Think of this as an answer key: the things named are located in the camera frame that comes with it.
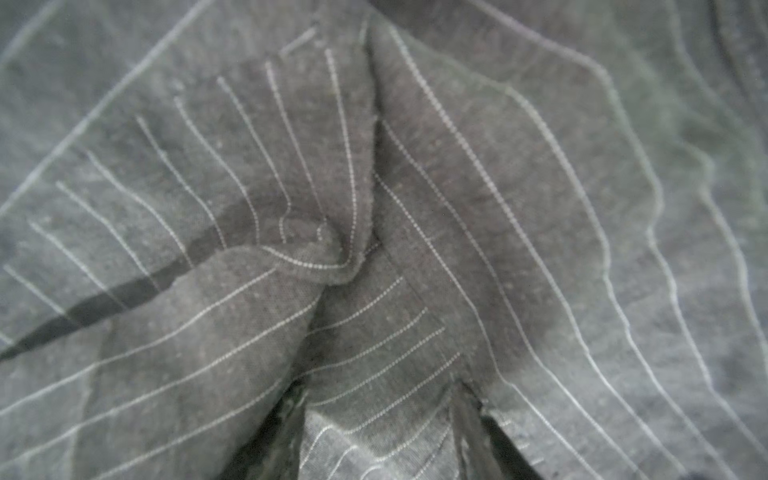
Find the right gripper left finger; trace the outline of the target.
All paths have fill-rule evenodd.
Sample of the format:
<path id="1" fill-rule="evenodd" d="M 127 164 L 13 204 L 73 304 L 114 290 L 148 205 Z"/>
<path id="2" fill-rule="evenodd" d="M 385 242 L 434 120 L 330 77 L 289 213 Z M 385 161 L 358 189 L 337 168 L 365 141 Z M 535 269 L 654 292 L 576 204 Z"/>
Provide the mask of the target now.
<path id="1" fill-rule="evenodd" d="M 297 479 L 308 388 L 294 381 L 217 479 Z"/>

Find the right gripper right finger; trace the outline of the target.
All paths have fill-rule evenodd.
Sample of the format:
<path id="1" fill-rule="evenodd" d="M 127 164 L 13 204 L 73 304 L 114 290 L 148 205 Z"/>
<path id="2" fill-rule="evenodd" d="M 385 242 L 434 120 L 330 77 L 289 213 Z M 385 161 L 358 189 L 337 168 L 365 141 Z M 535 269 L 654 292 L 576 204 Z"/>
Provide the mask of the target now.
<path id="1" fill-rule="evenodd" d="M 542 479 L 469 385 L 456 381 L 449 405 L 458 479 Z"/>

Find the dark grey striped shirt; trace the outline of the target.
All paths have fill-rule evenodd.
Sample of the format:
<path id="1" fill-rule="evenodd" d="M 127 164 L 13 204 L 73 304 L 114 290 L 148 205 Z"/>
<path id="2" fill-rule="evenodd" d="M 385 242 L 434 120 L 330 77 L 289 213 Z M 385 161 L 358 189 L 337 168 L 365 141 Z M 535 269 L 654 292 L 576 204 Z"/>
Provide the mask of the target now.
<path id="1" fill-rule="evenodd" d="M 5 1 L 1 475 L 767 475 L 763 1 Z"/>

